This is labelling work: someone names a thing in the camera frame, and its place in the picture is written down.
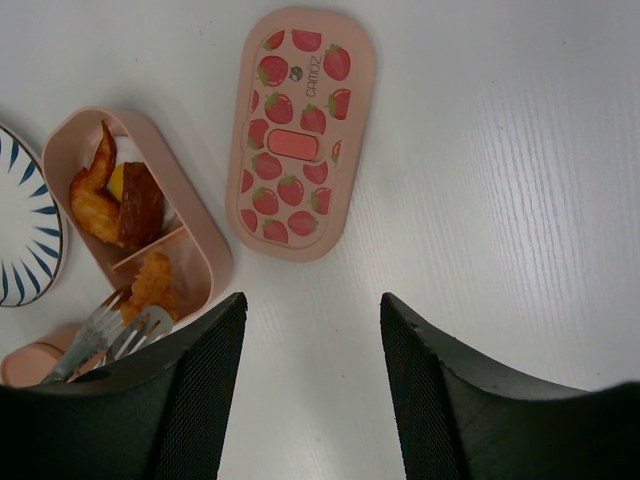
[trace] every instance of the strawberry print lid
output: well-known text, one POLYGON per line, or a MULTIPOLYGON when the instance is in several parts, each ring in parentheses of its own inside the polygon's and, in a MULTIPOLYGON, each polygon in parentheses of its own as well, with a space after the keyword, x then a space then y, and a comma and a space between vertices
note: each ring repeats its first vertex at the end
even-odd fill
POLYGON ((340 14, 287 8, 245 44, 227 216, 249 247, 311 261, 346 222, 375 79, 365 32, 340 14))

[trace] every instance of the white table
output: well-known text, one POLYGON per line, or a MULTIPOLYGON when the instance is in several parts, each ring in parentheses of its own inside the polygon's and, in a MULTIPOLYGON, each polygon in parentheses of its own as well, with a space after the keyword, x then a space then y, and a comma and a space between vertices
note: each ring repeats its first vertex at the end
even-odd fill
MULTIPOLYGON (((0 121, 41 147, 78 107, 141 111, 231 243, 250 310, 221 479, 404 478, 387 290, 529 374, 640 376, 640 3, 1 3, 0 121), (223 208, 243 41, 293 3, 351 14, 379 58, 347 228, 309 265, 245 248, 223 208)), ((54 290, 0 311, 0 356, 109 293, 69 247, 54 290)))

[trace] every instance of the blue striped plate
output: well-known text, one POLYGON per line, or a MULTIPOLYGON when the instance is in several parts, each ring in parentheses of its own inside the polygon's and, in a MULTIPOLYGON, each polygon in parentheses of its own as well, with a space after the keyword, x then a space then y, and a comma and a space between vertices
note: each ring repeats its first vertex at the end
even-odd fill
POLYGON ((62 222, 33 151, 0 125, 0 306, 27 305, 53 284, 62 222))

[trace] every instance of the strawberry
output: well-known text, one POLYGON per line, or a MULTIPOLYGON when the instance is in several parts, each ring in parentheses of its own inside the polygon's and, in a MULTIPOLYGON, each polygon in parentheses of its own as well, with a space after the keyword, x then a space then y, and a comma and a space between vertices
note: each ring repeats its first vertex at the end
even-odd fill
POLYGON ((293 104, 289 97, 281 93, 274 93, 264 103, 264 112, 273 123, 286 125, 293 120, 293 104))
POLYGON ((300 128, 322 135, 327 129, 327 117, 325 117, 322 110, 315 105, 307 105, 307 108, 302 111, 300 128))
POLYGON ((240 189, 240 193, 249 190, 251 185, 253 185, 253 175, 251 175, 249 170, 245 169, 244 172, 242 172, 242 188, 240 189))
POLYGON ((247 144, 254 150, 260 150, 264 148, 264 136, 269 130, 269 122, 262 118, 251 120, 249 123, 249 133, 247 135, 247 144))
POLYGON ((289 217, 287 225, 300 237, 308 237, 318 228, 318 220, 309 212, 296 212, 289 217))
POLYGON ((342 140, 338 140, 331 149, 331 161, 333 162, 333 167, 338 166, 338 159, 340 158, 340 149, 342 148, 342 140))
POLYGON ((251 99, 251 113, 256 111, 256 108, 258 107, 258 103, 260 103, 260 94, 258 94, 258 92, 254 90, 253 98, 251 99))
POLYGON ((327 162, 322 162, 320 165, 305 165, 302 167, 302 173, 311 183, 322 185, 327 181, 329 165, 327 165, 327 162))
POLYGON ((245 208, 244 210, 240 210, 240 215, 242 216, 242 221, 247 228, 255 233, 258 229, 258 216, 256 215, 256 212, 250 208, 245 208))
POLYGON ((274 220, 273 218, 267 218, 262 226, 262 235, 265 239, 272 242, 289 243, 289 233, 284 223, 274 220))
POLYGON ((349 110, 349 100, 351 100, 351 90, 341 88, 329 95, 329 115, 336 120, 347 118, 349 110))
POLYGON ((287 175, 278 182, 278 195, 284 203, 296 207, 302 202, 304 187, 295 175, 287 175))
POLYGON ((282 45, 282 41, 284 40, 284 30, 280 30, 279 32, 271 35, 266 42, 262 45, 264 49, 268 52, 275 50, 280 45, 282 45))
POLYGON ((282 173, 282 164, 273 155, 262 152, 251 159, 256 175, 263 180, 273 180, 282 173))
POLYGON ((263 215, 275 215, 280 210, 278 204, 278 197, 273 192, 265 187, 260 187, 251 197, 253 201, 253 207, 263 215))
POLYGON ((311 208, 319 215, 326 215, 329 213, 330 203, 331 189, 329 188, 319 188, 311 194, 311 208))
POLYGON ((322 44, 322 34, 305 32, 304 30, 292 30, 293 44, 303 52, 315 52, 322 44))
POLYGON ((349 76, 351 58, 347 51, 340 45, 331 45, 329 49, 324 52, 322 66, 327 75, 341 82, 349 76))
POLYGON ((277 87, 289 75, 289 64, 282 57, 268 55, 258 65, 258 78, 265 87, 277 87))

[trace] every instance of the metal fork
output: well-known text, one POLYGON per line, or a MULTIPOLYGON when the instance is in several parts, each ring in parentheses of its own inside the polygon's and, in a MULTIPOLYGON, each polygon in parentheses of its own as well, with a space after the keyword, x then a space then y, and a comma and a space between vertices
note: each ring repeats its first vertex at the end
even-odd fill
POLYGON ((173 328, 171 315, 164 309, 152 305, 145 308, 111 344, 98 366, 115 362, 143 349, 173 328))
POLYGON ((120 306, 131 297, 131 288, 116 290, 89 316, 69 350, 40 383, 66 382, 98 352, 109 347, 124 330, 120 306))

